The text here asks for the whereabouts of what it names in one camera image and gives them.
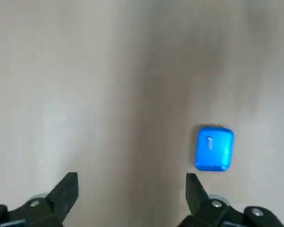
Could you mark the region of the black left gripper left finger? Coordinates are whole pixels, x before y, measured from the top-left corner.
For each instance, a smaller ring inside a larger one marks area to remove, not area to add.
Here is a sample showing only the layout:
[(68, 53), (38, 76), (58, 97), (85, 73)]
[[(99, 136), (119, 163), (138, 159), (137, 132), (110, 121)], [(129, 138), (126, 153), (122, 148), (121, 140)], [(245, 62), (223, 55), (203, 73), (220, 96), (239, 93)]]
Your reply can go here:
[(78, 196), (78, 173), (69, 172), (44, 198), (10, 211), (0, 204), (0, 227), (62, 227)]

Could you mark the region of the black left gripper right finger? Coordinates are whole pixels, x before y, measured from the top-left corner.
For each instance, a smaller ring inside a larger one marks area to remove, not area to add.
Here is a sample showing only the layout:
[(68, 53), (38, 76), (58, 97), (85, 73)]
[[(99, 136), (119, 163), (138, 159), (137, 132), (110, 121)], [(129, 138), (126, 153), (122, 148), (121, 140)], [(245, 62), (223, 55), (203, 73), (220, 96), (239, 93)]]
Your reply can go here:
[(194, 173), (186, 174), (186, 201), (191, 212), (180, 227), (283, 227), (270, 210), (248, 206), (235, 210), (220, 199), (211, 199)]

